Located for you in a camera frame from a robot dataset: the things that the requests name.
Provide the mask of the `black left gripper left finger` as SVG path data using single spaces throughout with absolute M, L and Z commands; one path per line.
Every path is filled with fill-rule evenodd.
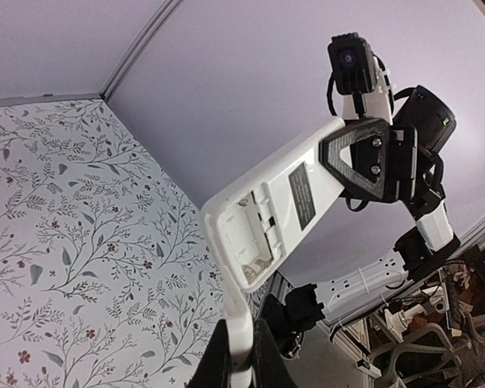
M 220 319 L 192 376 L 192 388 L 227 388 L 230 371 L 228 330 L 225 319 Z

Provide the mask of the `white and red remote control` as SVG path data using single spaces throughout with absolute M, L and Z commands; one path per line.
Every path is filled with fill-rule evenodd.
M 342 129 L 339 117 L 308 130 L 209 199 L 201 209 L 223 284 L 227 385 L 252 383 L 253 293 L 286 261 L 344 190 L 319 161 L 319 144 Z

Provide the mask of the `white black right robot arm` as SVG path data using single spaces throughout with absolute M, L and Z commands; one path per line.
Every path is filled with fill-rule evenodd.
M 304 334 L 317 322 L 336 321 L 358 306 L 373 307 L 385 290 L 401 289 L 438 269 L 460 246 L 449 224 L 439 156 L 456 128 L 452 111 L 424 86 L 394 95 L 404 105 L 388 124 L 380 119 L 350 122 L 342 136 L 319 147 L 321 162 L 347 187 L 345 200 L 402 202 L 415 221 L 382 257 L 327 282 L 297 287 L 283 301 L 268 296 L 262 318 L 281 356 L 294 358 Z

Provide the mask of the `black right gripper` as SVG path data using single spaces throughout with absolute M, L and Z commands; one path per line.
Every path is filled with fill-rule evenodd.
M 419 145 L 412 125 L 360 119 L 320 141 L 319 161 L 351 198 L 410 202 L 417 181 L 436 161 L 435 153 Z

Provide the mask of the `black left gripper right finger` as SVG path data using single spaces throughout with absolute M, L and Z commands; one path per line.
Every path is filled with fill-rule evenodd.
M 293 379 L 278 351 L 272 333 L 263 319 L 255 321 L 252 349 L 253 387 L 293 387 Z

